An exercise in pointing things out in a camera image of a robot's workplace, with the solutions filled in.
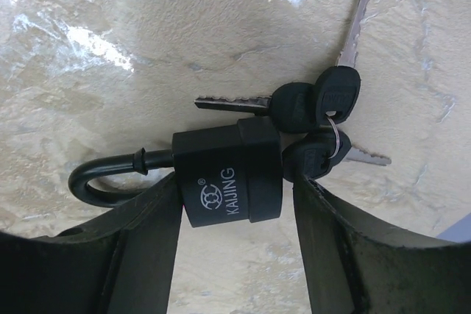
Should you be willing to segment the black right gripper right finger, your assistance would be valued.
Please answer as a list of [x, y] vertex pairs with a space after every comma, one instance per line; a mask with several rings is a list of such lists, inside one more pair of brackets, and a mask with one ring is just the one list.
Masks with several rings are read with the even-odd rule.
[[293, 193], [312, 313], [470, 312], [470, 243], [385, 222], [304, 176]]

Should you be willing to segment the black-headed keys of black padlock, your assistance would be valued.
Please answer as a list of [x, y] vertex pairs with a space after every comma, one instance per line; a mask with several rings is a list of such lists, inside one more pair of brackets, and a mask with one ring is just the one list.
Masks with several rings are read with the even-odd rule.
[[282, 133], [304, 137], [284, 148], [283, 177], [319, 179], [343, 161], [379, 166], [391, 164], [388, 157], [354, 147], [338, 125], [350, 116], [359, 97], [361, 78], [355, 68], [358, 36], [369, 0], [358, 0], [344, 45], [336, 64], [325, 69], [315, 83], [290, 82], [267, 97], [228, 99], [200, 96], [200, 109], [236, 111], [268, 116]]

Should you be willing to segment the black padlock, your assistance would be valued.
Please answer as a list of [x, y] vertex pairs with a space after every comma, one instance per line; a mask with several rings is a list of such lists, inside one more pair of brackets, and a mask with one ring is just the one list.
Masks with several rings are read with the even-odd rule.
[[283, 199], [280, 135], [268, 117], [173, 135], [171, 148], [91, 160], [75, 168], [68, 187], [79, 200], [117, 207], [136, 191], [108, 192], [92, 179], [173, 168], [178, 191], [193, 227], [279, 218]]

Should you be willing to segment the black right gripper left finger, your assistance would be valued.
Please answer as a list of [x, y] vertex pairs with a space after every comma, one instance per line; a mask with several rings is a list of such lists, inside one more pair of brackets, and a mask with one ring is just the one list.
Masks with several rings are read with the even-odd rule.
[[1, 234], [3, 313], [165, 313], [183, 213], [173, 175], [54, 237]]

